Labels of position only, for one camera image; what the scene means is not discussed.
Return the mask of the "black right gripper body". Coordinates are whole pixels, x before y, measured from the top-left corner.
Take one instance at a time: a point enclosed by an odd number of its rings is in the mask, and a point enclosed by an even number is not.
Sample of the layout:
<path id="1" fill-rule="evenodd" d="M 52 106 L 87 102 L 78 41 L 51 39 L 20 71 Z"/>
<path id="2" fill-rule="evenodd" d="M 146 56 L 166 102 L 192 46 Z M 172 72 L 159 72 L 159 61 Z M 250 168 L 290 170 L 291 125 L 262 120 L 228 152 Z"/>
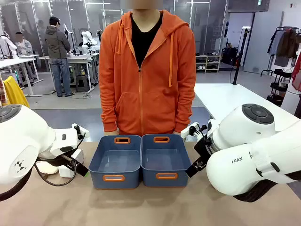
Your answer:
<path id="1" fill-rule="evenodd" d="M 209 158 L 212 155 L 210 146 L 212 145 L 211 138 L 201 138 L 196 145 L 194 150 L 199 154 L 199 158 L 195 160 L 194 165 L 206 165 Z"/>

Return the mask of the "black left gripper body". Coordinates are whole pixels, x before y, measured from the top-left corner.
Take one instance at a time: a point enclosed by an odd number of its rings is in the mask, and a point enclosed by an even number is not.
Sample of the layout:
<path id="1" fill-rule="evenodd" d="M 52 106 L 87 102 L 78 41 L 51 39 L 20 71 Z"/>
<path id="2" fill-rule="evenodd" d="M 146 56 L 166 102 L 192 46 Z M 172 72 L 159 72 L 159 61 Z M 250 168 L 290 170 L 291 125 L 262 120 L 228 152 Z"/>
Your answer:
<path id="1" fill-rule="evenodd" d="M 64 165 L 70 170 L 76 170 L 77 169 L 77 161 L 69 156 L 66 155 L 60 155 L 55 158 L 55 161 L 58 166 Z"/>

